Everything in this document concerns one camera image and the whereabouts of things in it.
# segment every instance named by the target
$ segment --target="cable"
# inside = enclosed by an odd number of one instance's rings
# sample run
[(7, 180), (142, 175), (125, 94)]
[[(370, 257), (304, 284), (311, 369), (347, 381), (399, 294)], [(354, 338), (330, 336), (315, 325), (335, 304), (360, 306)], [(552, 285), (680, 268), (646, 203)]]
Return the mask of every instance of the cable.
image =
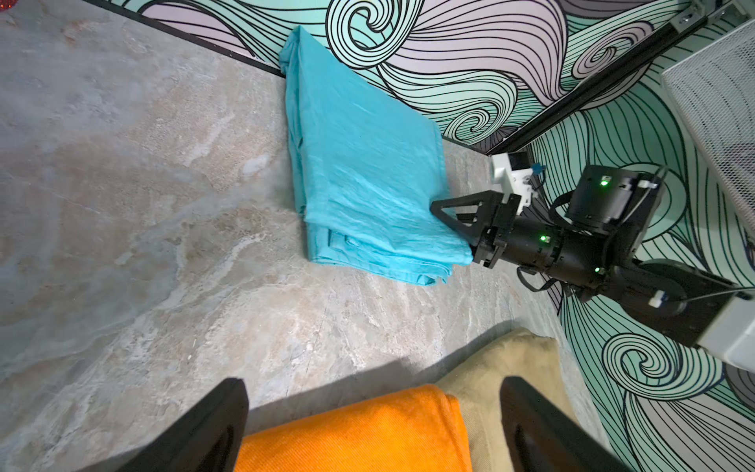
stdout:
[(545, 185), (545, 179), (548, 178), (548, 175), (545, 173), (545, 171), (546, 171), (546, 168), (543, 168), (543, 171), (541, 172), (543, 174), (543, 178), (542, 180), (540, 180), (540, 185), (532, 189), (533, 192), (538, 191), (539, 189), (543, 188), (543, 185)]
[[(650, 181), (653, 182), (656, 178), (660, 176), (661, 171), (664, 172), (664, 177), (666, 177), (666, 174), (668, 174), (668, 167), (665, 165), (662, 165), (658, 167), (658, 170), (655, 171), (653, 176), (650, 178)], [(614, 236), (618, 233), (619, 228), (621, 228), (621, 225), (626, 223), (627, 220), (634, 214), (635, 210), (639, 208), (639, 206), (645, 201), (645, 198), (650, 194), (650, 187), (646, 187), (645, 191), (643, 192), (643, 195), (639, 198), (637, 203), (634, 204), (631, 210), (621, 219), (621, 221), (618, 222), (616, 227), (613, 229), (613, 231), (610, 232), (608, 237), (606, 237), (605, 242), (603, 243), (603, 248), (600, 251), (600, 266), (605, 267), (606, 266), (606, 256), (609, 252), (609, 244), (611, 243), (611, 240), (614, 239)]]
[(548, 207), (548, 217), (553, 222), (553, 224), (558, 227), (569, 231), (579, 231), (578, 228), (573, 227), (571, 223), (569, 223), (563, 216), (559, 214), (558, 211), (556, 211), (556, 208), (569, 203), (569, 201), (572, 199), (572, 195), (574, 195), (574, 190), (569, 190), (567, 193), (557, 196), (556, 199), (553, 200), (553, 203), (550, 204), (550, 207)]
[(560, 280), (558, 280), (558, 279), (551, 278), (547, 282), (545, 282), (542, 287), (535, 288), (535, 287), (532, 286), (532, 284), (530, 284), (529, 282), (527, 282), (527, 279), (524, 278), (524, 274), (522, 274), (522, 270), (524, 270), (524, 267), (522, 267), (522, 266), (517, 267), (516, 268), (516, 276), (519, 277), (519, 281), (522, 283), (522, 285), (524, 285), (525, 287), (527, 287), (530, 292), (542, 292), (543, 290), (548, 290), (550, 287), (553, 286), (554, 283), (560, 282)]
[(727, 290), (722, 290), (721, 292), (707, 293), (705, 295), (698, 295), (697, 297), (680, 298), (679, 300), (669, 300), (669, 301), (695, 301), (695, 300), (702, 300), (703, 298), (708, 298), (708, 297), (716, 297), (717, 295), (726, 295), (727, 293), (752, 292), (752, 291), (755, 291), (755, 287), (729, 288)]

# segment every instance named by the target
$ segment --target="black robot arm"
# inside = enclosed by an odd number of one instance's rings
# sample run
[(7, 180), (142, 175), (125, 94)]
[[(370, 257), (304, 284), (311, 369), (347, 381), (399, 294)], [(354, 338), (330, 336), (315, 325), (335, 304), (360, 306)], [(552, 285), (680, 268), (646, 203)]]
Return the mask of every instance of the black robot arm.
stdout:
[[(511, 194), (504, 201), (493, 190), (439, 200), (430, 211), (466, 239), (475, 262), (489, 268), (499, 259), (515, 264), (523, 282), (522, 272), (544, 273), (583, 302), (605, 295), (643, 324), (693, 346), (732, 297), (747, 296), (732, 292), (730, 281), (694, 267), (636, 259), (663, 196), (666, 173), (665, 167), (651, 174), (588, 165), (577, 188), (551, 207), (555, 223), (517, 216), (520, 197)], [(556, 206), (566, 203), (571, 222), (556, 212)], [(448, 212), (470, 206), (476, 207), (474, 213), (454, 217)], [(725, 290), (729, 293), (686, 301)]]

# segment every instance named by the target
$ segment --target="folded towel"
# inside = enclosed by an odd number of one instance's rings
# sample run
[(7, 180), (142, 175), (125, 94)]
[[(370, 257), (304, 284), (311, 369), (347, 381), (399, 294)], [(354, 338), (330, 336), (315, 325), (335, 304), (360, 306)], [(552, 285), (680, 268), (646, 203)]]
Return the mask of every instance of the folded towel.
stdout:
[(310, 260), (415, 285), (469, 264), (469, 245), (430, 213), (449, 195), (437, 124), (369, 85), (301, 26), (279, 59)]
[(234, 472), (471, 472), (459, 402), (410, 388), (244, 438)]

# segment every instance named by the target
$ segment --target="wall mural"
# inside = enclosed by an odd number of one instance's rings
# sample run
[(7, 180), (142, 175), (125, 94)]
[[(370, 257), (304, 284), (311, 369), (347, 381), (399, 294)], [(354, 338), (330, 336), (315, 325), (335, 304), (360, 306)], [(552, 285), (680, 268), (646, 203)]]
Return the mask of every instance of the wall mural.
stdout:
[[(87, 1), (157, 20), (271, 71), (288, 33), (304, 25), (375, 87), (435, 120), (446, 137), (483, 152), (689, 4)], [(531, 150), (548, 165), (548, 181), (531, 214), (575, 188), (588, 162), (650, 171), (663, 163), (671, 169), (667, 193), (638, 257), (674, 259), (753, 285), (755, 242), (660, 86), (665, 67), (733, 26), (703, 29), (537, 139)], [(608, 299), (580, 304), (557, 290), (551, 296), (621, 460), (643, 471), (755, 471), (755, 374), (679, 346)]]
[[(95, 4), (105, 0), (88, 0)], [(297, 25), (368, 82), (487, 152), (689, 5), (683, 0), (111, 0), (277, 68)], [(628, 90), (638, 73), (597, 97)]]
[[(655, 171), (666, 195), (637, 257), (668, 258), (755, 285), (745, 233), (661, 87), (664, 68), (732, 24), (719, 21), (657, 58), (620, 97), (586, 107), (531, 144), (548, 166), (543, 208), (572, 190), (588, 163)], [(560, 317), (615, 453), (635, 470), (755, 470), (755, 374), (682, 347), (614, 301), (563, 298)]]

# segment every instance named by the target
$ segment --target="white mesh panel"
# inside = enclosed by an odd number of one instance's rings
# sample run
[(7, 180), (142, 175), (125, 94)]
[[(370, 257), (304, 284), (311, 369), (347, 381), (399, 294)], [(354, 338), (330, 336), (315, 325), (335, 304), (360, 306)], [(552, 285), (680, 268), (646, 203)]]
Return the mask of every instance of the white mesh panel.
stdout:
[(663, 82), (755, 235), (755, 20), (666, 69)]

